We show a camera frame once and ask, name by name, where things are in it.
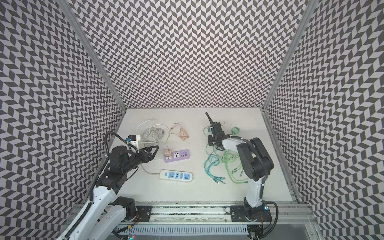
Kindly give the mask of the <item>pink charger plug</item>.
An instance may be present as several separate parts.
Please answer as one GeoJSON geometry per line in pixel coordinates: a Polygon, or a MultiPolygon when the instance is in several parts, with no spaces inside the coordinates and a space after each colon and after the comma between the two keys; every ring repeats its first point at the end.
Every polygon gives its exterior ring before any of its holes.
{"type": "Polygon", "coordinates": [[[171,158],[172,157],[172,152],[171,152],[171,150],[165,150],[165,152],[164,152],[164,157],[165,158],[171,158]]]}

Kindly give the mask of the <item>purple power strip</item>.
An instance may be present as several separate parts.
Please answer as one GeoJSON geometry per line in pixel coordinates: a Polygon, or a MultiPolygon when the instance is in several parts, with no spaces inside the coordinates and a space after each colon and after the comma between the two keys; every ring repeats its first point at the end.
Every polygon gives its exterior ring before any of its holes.
{"type": "Polygon", "coordinates": [[[189,158],[190,158],[190,151],[181,150],[181,151],[175,151],[175,152],[171,152],[169,154],[164,155],[164,162],[172,163],[172,162],[187,160],[189,158]]]}

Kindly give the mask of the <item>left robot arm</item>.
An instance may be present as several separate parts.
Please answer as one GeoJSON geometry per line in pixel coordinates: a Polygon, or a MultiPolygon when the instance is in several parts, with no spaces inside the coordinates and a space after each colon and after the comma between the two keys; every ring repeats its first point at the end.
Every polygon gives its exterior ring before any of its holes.
{"type": "Polygon", "coordinates": [[[106,160],[103,173],[91,185],[88,200],[66,227],[59,240],[105,240],[122,221],[135,221],[139,211],[135,200],[118,193],[139,166],[155,159],[158,145],[140,148],[140,137],[127,139],[108,131],[104,137],[106,160]]]}

